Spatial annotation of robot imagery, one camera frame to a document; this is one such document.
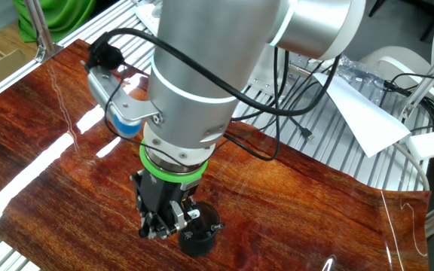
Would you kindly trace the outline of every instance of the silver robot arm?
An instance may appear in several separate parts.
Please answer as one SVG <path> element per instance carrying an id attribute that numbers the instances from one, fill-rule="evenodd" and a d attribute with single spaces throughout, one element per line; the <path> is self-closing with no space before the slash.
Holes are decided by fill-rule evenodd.
<path id="1" fill-rule="evenodd" d="M 364 7 L 365 0 L 164 0 L 158 38 L 243 90 L 266 43 L 334 58 L 356 33 Z M 189 215 L 197 209 L 191 195 L 239 101 L 159 47 L 151 67 L 148 101 L 132 101 L 120 90 L 108 118 L 127 138 L 146 118 L 149 148 L 140 151 L 145 170 L 132 176 L 140 236 L 167 238 L 180 231 L 190 238 L 185 229 L 198 218 Z M 104 106 L 118 81 L 99 66 L 89 69 L 88 79 Z"/>

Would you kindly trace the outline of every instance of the black cylinder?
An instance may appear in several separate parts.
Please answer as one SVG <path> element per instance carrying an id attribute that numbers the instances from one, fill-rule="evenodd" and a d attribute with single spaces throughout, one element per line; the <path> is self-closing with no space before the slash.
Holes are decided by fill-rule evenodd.
<path id="1" fill-rule="evenodd" d="M 179 234 L 180 248 L 190 257 L 203 257 L 212 250 L 217 234 L 212 225 L 219 223 L 219 215 L 211 205 L 197 202 L 197 207 L 200 217 Z"/>

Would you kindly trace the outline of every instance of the cable connector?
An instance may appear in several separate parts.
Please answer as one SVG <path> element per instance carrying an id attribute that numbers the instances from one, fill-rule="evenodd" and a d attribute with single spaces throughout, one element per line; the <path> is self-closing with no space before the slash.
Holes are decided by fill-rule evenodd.
<path id="1" fill-rule="evenodd" d="M 300 129 L 300 131 L 301 131 L 302 136 L 305 137 L 306 140 L 313 140 L 314 139 L 313 133 L 308 128 Z"/>
<path id="2" fill-rule="evenodd" d="M 293 122 L 298 128 L 299 131 L 301 131 L 301 135 L 306 138 L 306 140 L 313 140 L 314 135 L 313 132 L 311 132 L 308 128 L 304 128 L 297 120 L 295 120 L 293 117 L 289 117 L 291 122 Z"/>

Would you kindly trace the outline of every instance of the wood grain sheet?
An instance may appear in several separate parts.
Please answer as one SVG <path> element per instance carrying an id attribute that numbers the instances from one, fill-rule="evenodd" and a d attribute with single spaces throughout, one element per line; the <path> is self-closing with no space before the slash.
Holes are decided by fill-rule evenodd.
<path id="1" fill-rule="evenodd" d="M 102 155 L 115 139 L 79 64 L 86 47 L 76 41 L 0 95 L 0 191 L 29 182 L 0 218 L 0 238 L 43 270 L 322 270 L 329 257 L 336 270 L 428 270 L 429 193 L 375 190 L 285 145 L 273 162 L 231 143 L 212 156 L 195 199 L 226 228 L 207 256 L 184 255 L 177 236 L 140 239 L 129 179 L 142 169 L 139 147 L 120 141 Z M 146 76 L 129 76 L 126 88 L 145 97 Z M 250 129 L 232 123 L 228 133 Z M 248 140 L 274 151 L 262 133 Z"/>

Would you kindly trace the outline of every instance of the green ring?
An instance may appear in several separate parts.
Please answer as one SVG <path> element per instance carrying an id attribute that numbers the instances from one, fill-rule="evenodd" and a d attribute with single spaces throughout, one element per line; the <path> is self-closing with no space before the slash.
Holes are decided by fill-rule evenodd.
<path id="1" fill-rule="evenodd" d="M 197 180 L 202 177 L 203 172 L 207 168 L 207 164 L 209 161 L 206 161 L 200 168 L 194 173 L 188 175 L 177 175 L 168 172 L 163 172 L 161 169 L 154 166 L 150 160 L 148 160 L 147 155 L 145 154 L 145 147 L 140 145 L 140 160 L 143 163 L 143 166 L 155 177 L 160 178 L 164 181 L 169 181 L 172 183 L 189 183 Z"/>

